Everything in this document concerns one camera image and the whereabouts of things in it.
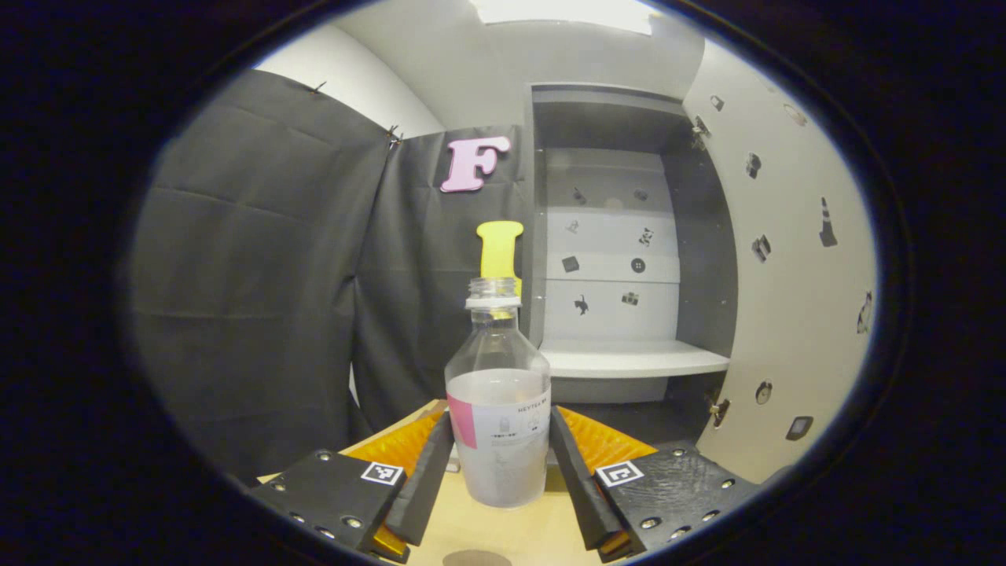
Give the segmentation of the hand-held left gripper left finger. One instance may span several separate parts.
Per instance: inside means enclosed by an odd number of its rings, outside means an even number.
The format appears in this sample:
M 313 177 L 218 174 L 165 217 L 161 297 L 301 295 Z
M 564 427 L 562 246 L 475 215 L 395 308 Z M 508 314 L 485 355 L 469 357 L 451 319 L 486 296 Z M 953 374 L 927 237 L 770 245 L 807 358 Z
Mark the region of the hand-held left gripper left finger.
M 423 541 L 452 448 L 448 410 L 434 405 L 345 454 L 317 449 L 249 494 L 314 538 L 404 564 Z

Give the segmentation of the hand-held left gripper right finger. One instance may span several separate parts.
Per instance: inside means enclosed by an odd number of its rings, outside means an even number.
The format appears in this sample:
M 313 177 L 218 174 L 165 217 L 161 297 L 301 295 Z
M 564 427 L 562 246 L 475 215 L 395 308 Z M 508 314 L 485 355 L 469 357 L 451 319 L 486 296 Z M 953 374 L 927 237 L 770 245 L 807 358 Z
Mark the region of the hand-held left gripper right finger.
M 560 406 L 549 442 L 583 544 L 604 563 L 683 543 L 762 488 L 691 444 L 652 447 Z

